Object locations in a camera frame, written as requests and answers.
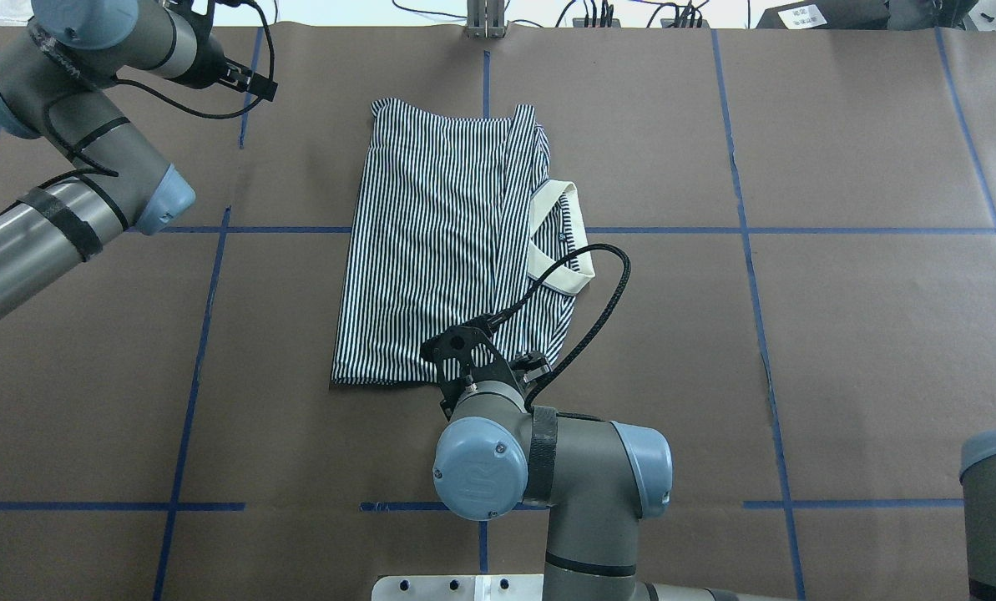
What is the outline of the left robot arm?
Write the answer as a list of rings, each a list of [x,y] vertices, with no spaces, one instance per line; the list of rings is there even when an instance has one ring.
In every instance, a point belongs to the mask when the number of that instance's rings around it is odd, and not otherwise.
[[[276,56],[267,73],[228,58],[212,33],[215,5],[197,13],[190,1],[33,1],[27,27],[0,51],[0,127],[46,139],[70,169],[0,213],[0,320],[117,236],[157,235],[196,201],[107,91],[128,85],[167,96],[121,78],[121,68],[250,95],[228,119],[274,98]]]

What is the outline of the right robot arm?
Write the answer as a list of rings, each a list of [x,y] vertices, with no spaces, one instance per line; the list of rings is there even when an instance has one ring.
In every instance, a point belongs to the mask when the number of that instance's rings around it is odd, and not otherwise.
[[[474,351],[425,350],[439,370],[448,424],[432,481],[461,518],[487,521],[520,503],[549,511],[544,600],[661,600],[636,575],[640,526],[668,509],[673,457],[650,427],[585,419],[529,406],[522,377],[538,356],[513,364]],[[968,598],[996,600],[996,429],[962,448]]]

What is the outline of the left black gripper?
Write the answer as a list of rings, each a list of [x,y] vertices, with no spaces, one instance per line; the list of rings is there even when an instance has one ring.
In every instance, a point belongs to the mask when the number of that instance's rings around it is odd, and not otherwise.
[[[220,47],[199,46],[189,68],[189,88],[204,90],[215,84],[268,102],[273,102],[279,88],[276,81],[227,58]]]

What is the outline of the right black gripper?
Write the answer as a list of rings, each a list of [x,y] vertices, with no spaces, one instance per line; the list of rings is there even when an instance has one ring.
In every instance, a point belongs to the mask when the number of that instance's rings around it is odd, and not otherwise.
[[[540,351],[525,351],[510,361],[510,371],[514,388],[533,389],[548,379],[552,366]]]

